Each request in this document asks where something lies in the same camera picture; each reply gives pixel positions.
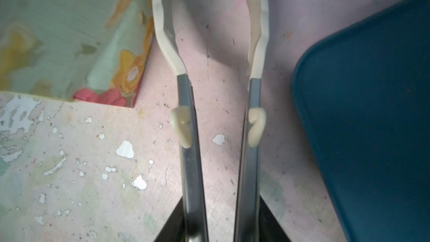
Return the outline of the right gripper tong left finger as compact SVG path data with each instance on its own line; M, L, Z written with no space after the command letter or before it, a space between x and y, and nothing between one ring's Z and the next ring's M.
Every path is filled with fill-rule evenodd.
M170 125L178 139L183 195L158 234L158 242L207 242L198 123L193 88L175 40L171 0L152 0L155 35L160 50L176 77L178 106L170 112Z

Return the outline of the white paper gift bag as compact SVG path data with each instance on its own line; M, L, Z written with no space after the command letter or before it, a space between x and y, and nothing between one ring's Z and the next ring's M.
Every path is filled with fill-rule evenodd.
M1 0L1 90L132 108L151 0Z

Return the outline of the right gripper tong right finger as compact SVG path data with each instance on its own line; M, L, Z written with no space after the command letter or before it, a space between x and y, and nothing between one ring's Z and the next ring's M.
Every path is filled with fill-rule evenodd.
M268 0L246 0L250 16L249 100L244 117L239 168L234 241L259 240L260 153L259 144L267 122L262 108L261 87L269 43Z

